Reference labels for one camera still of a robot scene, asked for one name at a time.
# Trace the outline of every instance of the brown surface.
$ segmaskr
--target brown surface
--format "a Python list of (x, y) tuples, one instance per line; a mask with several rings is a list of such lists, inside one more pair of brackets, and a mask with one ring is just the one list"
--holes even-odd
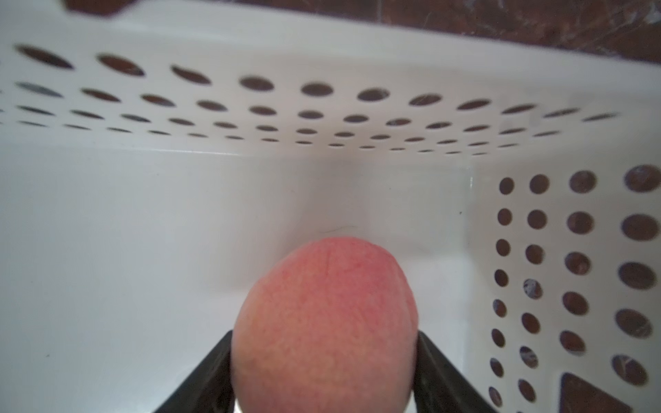
[[(112, 15), (135, 0), (63, 0)], [(216, 0), (661, 63), (661, 0)]]

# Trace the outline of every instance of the pink rounded object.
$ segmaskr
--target pink rounded object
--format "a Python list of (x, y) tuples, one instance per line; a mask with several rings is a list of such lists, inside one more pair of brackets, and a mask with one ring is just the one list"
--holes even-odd
[(404, 273), (356, 238), (309, 243), (253, 286), (232, 337), (244, 413), (402, 413), (418, 311)]

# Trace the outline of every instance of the white laundry basket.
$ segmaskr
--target white laundry basket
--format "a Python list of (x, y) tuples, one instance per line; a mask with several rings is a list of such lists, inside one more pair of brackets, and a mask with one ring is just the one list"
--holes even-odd
[(257, 278), (337, 235), (396, 256), (498, 411), (658, 411), (661, 68), (202, 1), (0, 3), (0, 412), (153, 411)]

